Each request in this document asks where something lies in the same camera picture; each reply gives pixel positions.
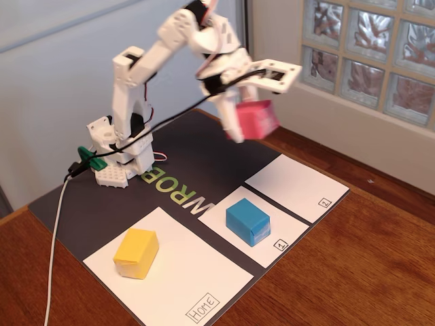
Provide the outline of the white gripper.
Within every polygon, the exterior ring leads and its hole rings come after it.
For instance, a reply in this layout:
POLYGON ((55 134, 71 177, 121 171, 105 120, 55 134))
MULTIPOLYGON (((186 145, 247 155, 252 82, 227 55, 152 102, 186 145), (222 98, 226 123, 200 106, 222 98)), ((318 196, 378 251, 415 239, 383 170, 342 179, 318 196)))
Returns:
MULTIPOLYGON (((251 62, 252 59, 245 48, 218 56, 198 77, 202 93, 208 96, 222 91, 226 84, 244 75, 251 62)), ((255 86, 240 86, 238 91, 242 102, 258 100, 258 89, 255 86)), ((215 97, 215 106, 224 132, 235 143, 242 143, 245 138, 236 111, 236 99, 237 92, 227 90, 215 97)))

